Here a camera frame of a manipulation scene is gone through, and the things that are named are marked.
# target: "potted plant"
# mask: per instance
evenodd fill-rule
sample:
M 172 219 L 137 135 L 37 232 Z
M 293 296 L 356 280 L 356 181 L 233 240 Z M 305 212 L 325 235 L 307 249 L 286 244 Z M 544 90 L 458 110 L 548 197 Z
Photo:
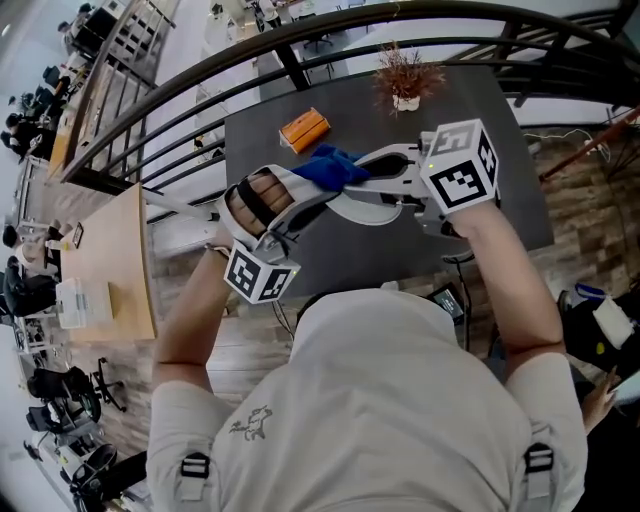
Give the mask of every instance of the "potted plant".
M 417 110 L 420 98 L 432 96 L 446 81 L 443 67 L 422 62 L 417 49 L 403 52 L 394 42 L 380 51 L 379 59 L 376 85 L 385 98 L 392 98 L 396 113 Z

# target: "white pot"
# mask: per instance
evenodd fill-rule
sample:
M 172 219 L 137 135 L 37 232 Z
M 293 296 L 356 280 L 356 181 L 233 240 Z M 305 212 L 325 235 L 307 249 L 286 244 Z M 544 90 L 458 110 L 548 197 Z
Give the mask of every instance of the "white pot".
M 409 112 L 413 112 L 418 110 L 420 106 L 420 96 L 416 96 L 415 98 L 411 98 L 410 100 L 405 100 L 404 98 L 398 98 L 395 94 L 393 95 L 393 106 L 396 110 L 402 112 L 403 110 L 408 110 Z

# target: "strap buckle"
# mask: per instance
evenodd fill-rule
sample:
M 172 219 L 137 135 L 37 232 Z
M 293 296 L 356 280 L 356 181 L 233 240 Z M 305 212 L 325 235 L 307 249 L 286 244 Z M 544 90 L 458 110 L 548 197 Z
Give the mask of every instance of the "strap buckle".
M 211 460 L 205 454 L 194 452 L 187 455 L 180 466 L 180 474 L 187 478 L 209 478 L 209 464 Z
M 553 468 L 553 450 L 544 443 L 535 443 L 529 447 L 524 454 L 527 465 L 525 473 L 540 473 L 541 471 L 551 471 Z

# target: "cable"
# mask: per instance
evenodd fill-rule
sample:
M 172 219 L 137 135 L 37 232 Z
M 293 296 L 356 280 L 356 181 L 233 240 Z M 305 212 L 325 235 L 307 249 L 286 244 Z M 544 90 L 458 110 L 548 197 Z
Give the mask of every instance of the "cable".
M 538 135 L 537 133 L 525 133 L 524 136 L 535 137 L 537 139 L 564 139 L 568 135 L 571 135 L 572 133 L 575 133 L 575 132 L 580 132 L 586 135 L 587 138 L 589 139 L 589 142 L 593 142 L 593 137 L 591 136 L 591 134 L 581 128 L 575 128 L 565 133 L 564 135 Z M 609 146 L 606 142 L 602 142 L 601 144 L 598 144 L 596 149 L 600 151 L 600 153 L 602 154 L 604 159 L 607 161 L 607 163 L 611 162 L 611 150 L 609 149 Z
M 280 318 L 280 315 L 278 314 L 278 310 L 276 309 L 276 304 L 278 305 L 280 315 L 282 315 L 282 318 Z M 284 310 L 282 309 L 282 304 L 280 304 L 279 300 L 276 300 L 271 303 L 271 307 L 273 308 L 273 314 L 275 315 L 276 320 L 278 320 L 278 323 L 282 326 L 282 328 L 289 333 L 289 336 L 291 337 L 291 341 L 293 341 L 293 331 L 291 330 L 291 325 L 289 324 L 289 320 L 287 320 L 287 315 L 284 314 Z
M 462 291 L 464 292 L 464 349 L 469 352 L 469 347 L 471 344 L 469 331 L 471 328 L 471 315 L 473 314 L 473 307 L 471 304 L 471 295 L 469 294 L 469 289 L 467 288 L 467 283 L 464 282 L 462 278 L 462 270 L 460 270 L 461 263 L 467 263 L 475 259 L 475 255 L 472 251 L 469 251 L 468 255 L 461 255 L 463 259 L 458 259 L 453 256 L 443 256 L 442 261 L 449 265 L 455 265 L 458 271 L 458 279 L 460 279 L 460 284 L 462 285 Z
M 472 314 L 471 296 L 469 295 L 467 284 L 462 278 L 462 271 L 460 270 L 460 263 L 458 261 L 456 261 L 456 269 L 458 270 L 458 278 L 460 279 L 460 284 L 462 285 L 462 290 L 464 291 L 464 349 L 466 352 L 469 352 L 469 330 L 471 327 Z

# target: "logo print on shirt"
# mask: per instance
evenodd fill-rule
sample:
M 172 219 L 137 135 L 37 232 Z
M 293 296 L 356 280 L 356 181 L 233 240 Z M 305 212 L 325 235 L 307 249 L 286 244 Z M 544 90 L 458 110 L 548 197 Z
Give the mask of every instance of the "logo print on shirt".
M 232 434 L 233 432 L 244 432 L 245 441 L 254 441 L 256 437 L 264 439 L 264 422 L 272 415 L 273 411 L 266 405 L 260 409 L 254 409 L 247 420 L 247 425 L 244 426 L 241 421 L 236 421 L 231 425 L 229 434 Z

